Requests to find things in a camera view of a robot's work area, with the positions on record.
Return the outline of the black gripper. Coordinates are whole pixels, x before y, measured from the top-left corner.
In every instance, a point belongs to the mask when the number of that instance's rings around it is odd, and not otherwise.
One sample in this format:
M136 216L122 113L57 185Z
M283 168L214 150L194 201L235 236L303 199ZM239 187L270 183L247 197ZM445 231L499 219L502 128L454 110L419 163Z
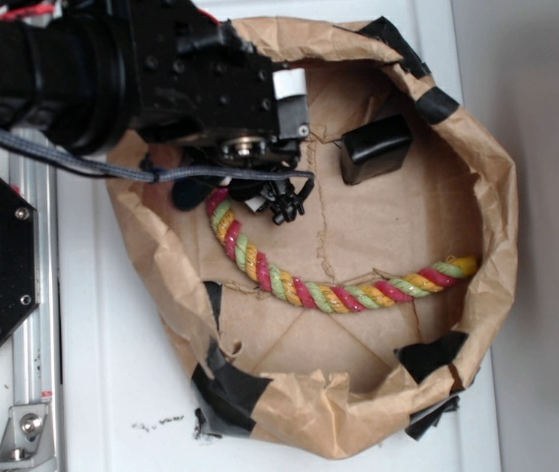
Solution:
M297 166L310 132L304 69L278 70L232 23L191 1L130 1L126 12L138 99L130 129L222 165ZM231 180L177 180L172 203L194 210Z

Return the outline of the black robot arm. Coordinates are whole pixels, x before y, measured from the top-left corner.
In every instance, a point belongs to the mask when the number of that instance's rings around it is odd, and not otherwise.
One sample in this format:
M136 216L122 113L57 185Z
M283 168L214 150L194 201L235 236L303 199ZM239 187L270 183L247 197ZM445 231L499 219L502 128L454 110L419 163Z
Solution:
M304 211L305 77L190 1L0 1L0 147L95 178Z

